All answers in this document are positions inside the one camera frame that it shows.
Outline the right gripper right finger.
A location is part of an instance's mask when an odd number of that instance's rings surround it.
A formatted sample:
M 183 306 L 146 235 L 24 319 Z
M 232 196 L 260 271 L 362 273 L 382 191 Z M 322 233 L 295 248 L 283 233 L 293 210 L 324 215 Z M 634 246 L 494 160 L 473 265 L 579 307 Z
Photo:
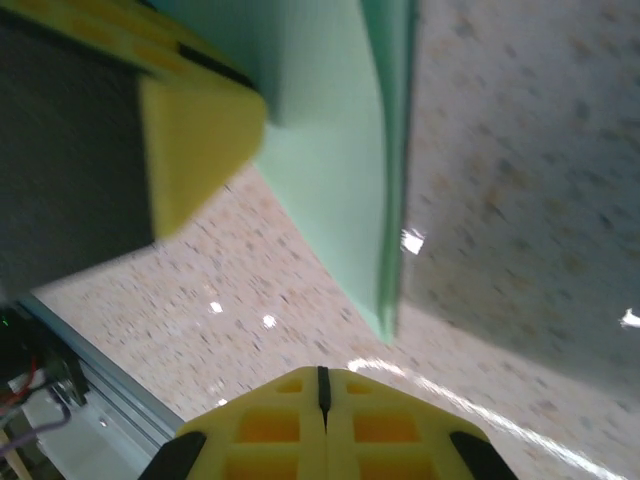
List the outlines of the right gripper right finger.
M 475 424 L 345 369 L 318 369 L 327 480 L 519 480 Z

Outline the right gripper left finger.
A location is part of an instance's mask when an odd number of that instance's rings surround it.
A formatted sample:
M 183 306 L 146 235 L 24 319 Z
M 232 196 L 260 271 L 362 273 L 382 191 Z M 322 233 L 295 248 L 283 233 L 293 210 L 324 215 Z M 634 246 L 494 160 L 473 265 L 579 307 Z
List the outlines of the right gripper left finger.
M 326 480 L 326 369 L 296 369 L 186 422 L 143 480 Z

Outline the light green cloth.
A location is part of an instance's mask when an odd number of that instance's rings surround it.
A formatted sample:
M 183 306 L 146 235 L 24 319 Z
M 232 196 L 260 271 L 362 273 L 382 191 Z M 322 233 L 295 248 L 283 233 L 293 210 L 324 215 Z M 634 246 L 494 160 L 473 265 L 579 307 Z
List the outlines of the light green cloth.
M 395 334 L 416 0 L 151 0 L 268 106 L 256 164 L 383 341 Z

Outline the steel sheet panel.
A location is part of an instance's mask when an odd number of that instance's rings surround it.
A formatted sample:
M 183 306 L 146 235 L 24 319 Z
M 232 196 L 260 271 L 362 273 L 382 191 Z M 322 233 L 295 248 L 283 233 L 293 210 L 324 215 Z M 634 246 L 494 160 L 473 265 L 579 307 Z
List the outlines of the steel sheet panel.
M 39 434 L 20 453 L 49 462 L 63 480 L 138 480 L 175 430 L 130 399 L 91 391 L 86 400 L 67 401 L 68 423 Z

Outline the long aluminium base rail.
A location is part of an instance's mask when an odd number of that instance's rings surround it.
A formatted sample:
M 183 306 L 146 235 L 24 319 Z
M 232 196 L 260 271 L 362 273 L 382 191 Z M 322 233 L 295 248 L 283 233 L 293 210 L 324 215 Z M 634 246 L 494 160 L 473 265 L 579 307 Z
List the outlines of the long aluminium base rail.
M 173 438 L 183 421 L 163 402 L 35 296 L 27 295 L 18 301 L 18 306 L 43 323 L 78 355 L 90 386 L 130 422 L 143 445 L 157 450 Z

